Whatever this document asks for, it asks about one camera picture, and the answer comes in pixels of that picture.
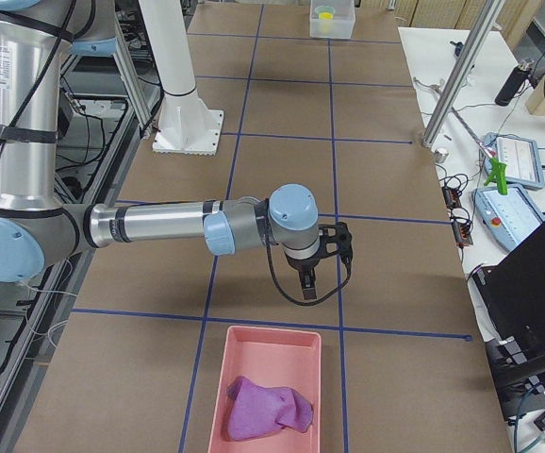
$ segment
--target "label sticker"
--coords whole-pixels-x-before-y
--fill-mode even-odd
[[[10,89],[11,52],[5,45],[0,45],[0,89]]]

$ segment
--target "green object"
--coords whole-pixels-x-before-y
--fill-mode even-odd
[[[484,185],[487,186],[491,182],[495,182],[499,193],[501,195],[507,195],[507,181],[505,180],[505,169],[507,168],[507,164],[499,162],[497,158],[489,159],[491,170]]]

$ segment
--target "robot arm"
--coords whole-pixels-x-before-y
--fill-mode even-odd
[[[204,236],[215,255],[281,244],[289,265],[298,270],[306,299],[316,298],[314,267],[321,259],[339,254],[349,276],[347,227],[319,226],[314,197],[302,186],[284,186],[262,202],[244,198],[125,208],[58,202],[59,58],[70,48],[84,55],[115,50],[113,3],[0,0],[0,281],[33,277],[75,253],[110,243],[195,236]],[[335,246],[331,252],[330,245]]]

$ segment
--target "metal pole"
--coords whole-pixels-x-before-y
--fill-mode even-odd
[[[471,70],[471,66],[480,52],[488,32],[497,20],[504,3],[505,0],[487,0],[483,6],[478,19],[463,46],[461,55],[449,76],[446,88],[436,104],[430,122],[428,123],[425,132],[423,132],[423,137],[421,139],[423,146],[430,148],[436,140],[436,137],[438,136],[442,125],[444,125],[446,117],[451,111],[451,107],[453,106],[456,97],[459,95],[459,91]]]
[[[223,112],[199,98],[189,41],[178,0],[140,0],[165,98],[159,114],[157,152],[216,154]]]
[[[120,71],[120,76],[122,77],[122,82],[125,85],[128,96],[130,97],[130,103],[139,119],[140,127],[146,128],[149,126],[147,123],[149,122],[151,113],[147,106],[147,101],[144,98],[144,94],[140,89],[139,76],[137,75],[137,70],[130,57],[130,52],[125,46],[124,33],[120,28],[120,23],[117,18],[115,18],[115,37],[117,38],[118,46],[113,54],[113,58]]]

